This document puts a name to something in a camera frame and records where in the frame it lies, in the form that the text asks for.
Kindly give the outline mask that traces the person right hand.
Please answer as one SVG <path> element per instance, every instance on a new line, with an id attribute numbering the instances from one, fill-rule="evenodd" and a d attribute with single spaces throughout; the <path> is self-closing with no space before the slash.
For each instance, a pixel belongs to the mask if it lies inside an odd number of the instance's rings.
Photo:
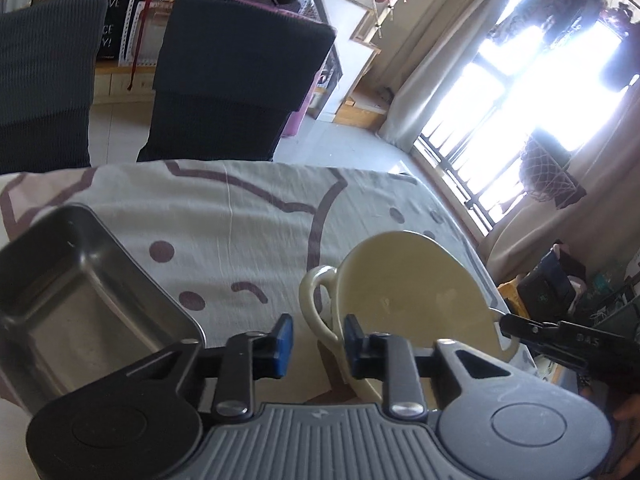
<path id="1" fill-rule="evenodd" d="M 640 394 L 634 393 L 628 396 L 628 398 L 616 408 L 613 417 L 618 422 L 638 419 L 640 417 Z"/>

